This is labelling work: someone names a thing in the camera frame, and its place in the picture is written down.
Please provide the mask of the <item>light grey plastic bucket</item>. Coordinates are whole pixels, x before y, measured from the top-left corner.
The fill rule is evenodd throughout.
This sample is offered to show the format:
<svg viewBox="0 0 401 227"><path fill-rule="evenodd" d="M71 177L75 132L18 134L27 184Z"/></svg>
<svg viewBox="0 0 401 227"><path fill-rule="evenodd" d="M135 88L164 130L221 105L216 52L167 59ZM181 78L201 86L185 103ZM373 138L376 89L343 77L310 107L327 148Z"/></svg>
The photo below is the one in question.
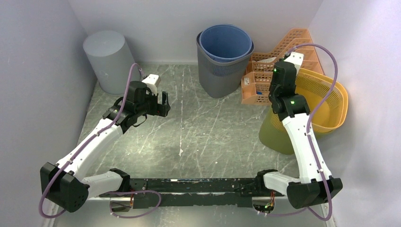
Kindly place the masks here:
<svg viewBox="0 0 401 227"><path fill-rule="evenodd" d="M83 49L101 89L111 95L124 94L135 63L125 37L111 30L99 31L84 40Z"/></svg>

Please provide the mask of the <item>olive green mesh basket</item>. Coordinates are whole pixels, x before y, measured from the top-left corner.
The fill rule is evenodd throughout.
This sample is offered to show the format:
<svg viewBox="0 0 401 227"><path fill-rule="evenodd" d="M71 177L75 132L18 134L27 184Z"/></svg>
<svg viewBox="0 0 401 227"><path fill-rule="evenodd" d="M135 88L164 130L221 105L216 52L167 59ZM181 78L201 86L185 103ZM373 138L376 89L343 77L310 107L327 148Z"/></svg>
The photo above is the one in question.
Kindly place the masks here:
<svg viewBox="0 0 401 227"><path fill-rule="evenodd" d="M284 155L293 155L294 149L289 135L282 122L272 108L268 108L267 115L259 131L260 142L268 148Z"/></svg>

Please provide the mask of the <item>yellow mesh waste basket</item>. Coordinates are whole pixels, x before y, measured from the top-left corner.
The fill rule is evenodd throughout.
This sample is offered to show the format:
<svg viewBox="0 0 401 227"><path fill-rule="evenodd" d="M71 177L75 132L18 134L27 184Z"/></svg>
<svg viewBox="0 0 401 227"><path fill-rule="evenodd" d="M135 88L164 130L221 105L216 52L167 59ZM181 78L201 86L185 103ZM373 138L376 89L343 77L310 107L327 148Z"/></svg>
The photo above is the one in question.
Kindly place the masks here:
<svg viewBox="0 0 401 227"><path fill-rule="evenodd" d="M332 78L301 68L296 78L296 93L306 98L312 111L325 97L332 82ZM323 137L342 126L347 116L348 104L346 89L336 82L328 98L313 116L312 128L315 136Z"/></svg>

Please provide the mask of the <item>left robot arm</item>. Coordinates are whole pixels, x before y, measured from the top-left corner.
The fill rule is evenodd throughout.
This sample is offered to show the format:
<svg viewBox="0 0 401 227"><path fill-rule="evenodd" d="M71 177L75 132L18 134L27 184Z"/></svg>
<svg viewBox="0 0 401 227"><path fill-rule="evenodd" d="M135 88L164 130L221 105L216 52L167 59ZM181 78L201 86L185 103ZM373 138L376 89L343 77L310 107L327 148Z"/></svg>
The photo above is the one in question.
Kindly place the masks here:
<svg viewBox="0 0 401 227"><path fill-rule="evenodd" d="M56 164L45 163L40 169L42 197L39 211L43 217L45 199L59 205L63 211L73 213L89 198L104 193L120 197L131 192L130 175L117 168L104 174L87 177L94 161L106 148L117 141L129 128L138 127L138 118L166 117L170 111L168 93L162 92L158 102L157 85L132 81L123 97L116 100L102 116L95 129L72 152Z"/></svg>

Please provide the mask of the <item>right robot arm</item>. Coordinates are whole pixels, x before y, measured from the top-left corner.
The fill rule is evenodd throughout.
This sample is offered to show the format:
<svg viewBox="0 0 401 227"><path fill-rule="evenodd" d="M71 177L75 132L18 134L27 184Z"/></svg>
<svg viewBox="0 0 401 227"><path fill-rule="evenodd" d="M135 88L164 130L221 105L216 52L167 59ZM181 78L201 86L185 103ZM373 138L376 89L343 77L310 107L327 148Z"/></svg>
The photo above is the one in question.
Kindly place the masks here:
<svg viewBox="0 0 401 227"><path fill-rule="evenodd" d="M261 196L272 190L285 195L295 209L328 203L343 188L326 166L311 126L311 113L304 96L295 92L297 70L293 63L275 63L269 100L283 124L297 159L299 178L269 169L258 172L255 190Z"/></svg>

